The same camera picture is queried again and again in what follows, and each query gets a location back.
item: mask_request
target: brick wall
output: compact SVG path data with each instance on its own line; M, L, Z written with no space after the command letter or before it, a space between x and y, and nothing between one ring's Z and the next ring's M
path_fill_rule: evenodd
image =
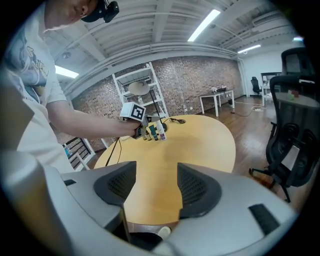
M209 93L211 87L227 86L228 89L234 90L234 97L243 95L238 64L234 60L186 56L156 60L152 62L152 65L160 82L170 116L184 115L185 107L188 109L187 114L200 113L201 106L198 96ZM143 65L130 67L116 73L115 76L118 77L143 67ZM222 97L221 103L227 100ZM106 118L117 118L122 107L112 76L82 92L72 100L72 104L75 110ZM204 99L203 105L206 110L213 108L213 98ZM152 107L150 105L147 110L152 112L154 110L150 110ZM90 144L95 151L104 148L100 140L92 140Z

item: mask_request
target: white shelving unit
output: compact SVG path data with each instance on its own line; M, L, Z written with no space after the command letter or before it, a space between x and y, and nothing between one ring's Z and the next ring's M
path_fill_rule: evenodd
M154 98L154 102L157 105L157 109L159 111L160 117L161 118L169 117L166 103L164 101L164 97L161 92L159 82L151 62L146 63L144 68L138 69L136 71L133 71L118 77L116 77L115 74L112 74L112 77L113 77L113 81L115 83L115 87L119 94L122 104L126 102L130 102L130 98L135 96L130 91L128 91L128 86L133 82L145 81L150 87L150 91L151 92L153 91L154 95L156 95L156 93L158 95L157 98L155 97L153 98ZM147 107L152 104L153 102L149 101L149 102L144 102L142 106Z

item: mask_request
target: fluorescent light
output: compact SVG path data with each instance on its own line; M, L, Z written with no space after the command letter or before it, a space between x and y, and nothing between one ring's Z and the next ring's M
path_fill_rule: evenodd
M258 44L258 45L255 45L255 46L249 47L249 48L247 48L247 49L244 49L244 50L238 51L238 54L244 53L244 52L246 52L246 51L249 51L249 50L252 50L252 49L255 49L255 48L258 48L258 47L261 47L261 45L260 45L260 44Z
M193 42L202 31L220 14L220 11L213 9L207 17L201 22L197 29L193 32L188 42Z
M296 36L296 37L293 38L293 41L301 41L301 42L303 42L303 40L304 40L304 38L301 37L301 36Z
M70 71L68 69L65 69L65 68L57 66L57 65L55 66L55 73L59 74L59 75L66 76L66 77L69 77L69 78L76 78L79 75L76 72L72 72L72 71Z

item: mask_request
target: white t-shirt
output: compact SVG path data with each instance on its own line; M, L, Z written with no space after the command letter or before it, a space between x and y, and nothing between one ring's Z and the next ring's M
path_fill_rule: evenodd
M26 21L9 44L4 66L11 82L34 112L23 133L18 151L28 152L43 165L50 165L60 173L74 172L65 150L49 125L46 105L65 101L57 76L55 61L43 40L45 5Z

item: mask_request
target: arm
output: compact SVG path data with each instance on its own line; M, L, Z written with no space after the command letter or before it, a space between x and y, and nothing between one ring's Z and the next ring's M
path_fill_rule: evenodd
M120 121L73 110L66 100L46 105L52 124L60 131L80 138L100 139L133 136L141 123Z

